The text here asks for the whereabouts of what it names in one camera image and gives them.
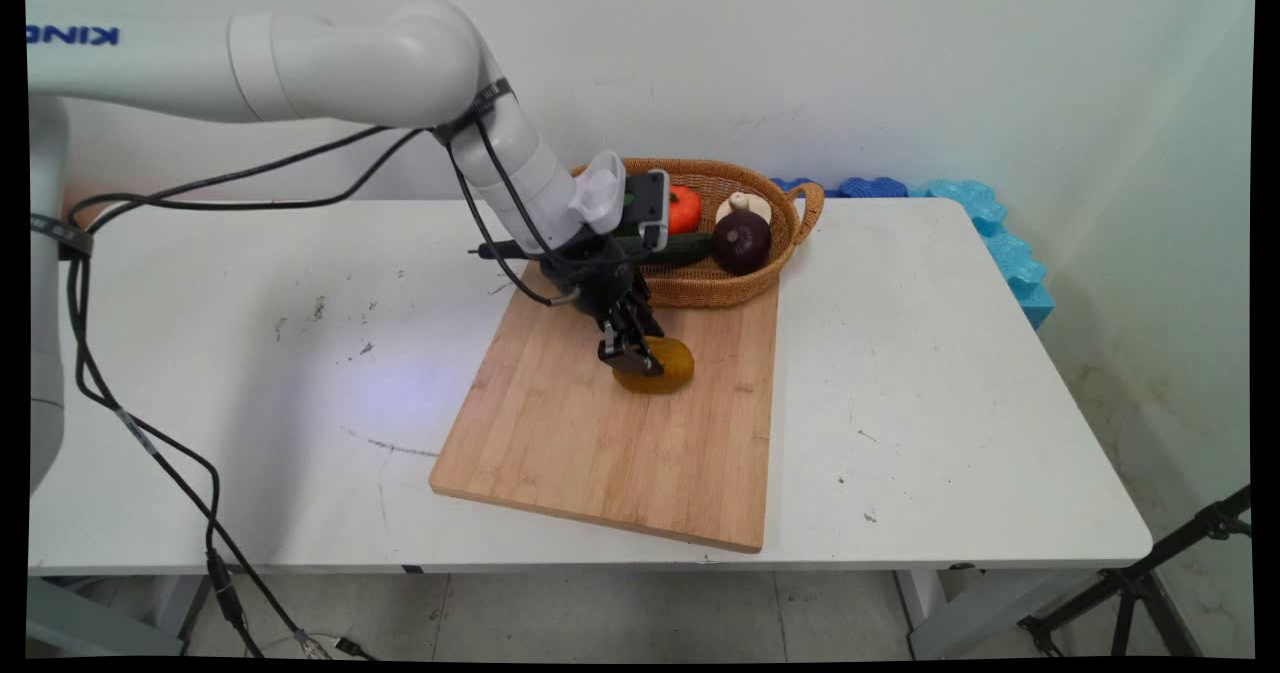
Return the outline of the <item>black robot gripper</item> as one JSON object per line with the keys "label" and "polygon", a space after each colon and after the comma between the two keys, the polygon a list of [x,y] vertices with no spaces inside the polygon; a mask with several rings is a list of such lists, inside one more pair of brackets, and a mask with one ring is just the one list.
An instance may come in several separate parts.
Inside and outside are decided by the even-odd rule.
{"label": "black robot gripper", "polygon": [[637,269],[649,253],[639,235],[585,235],[568,244],[568,290],[579,293],[575,308],[602,328],[598,357],[620,374],[666,371],[650,342],[666,334]]}

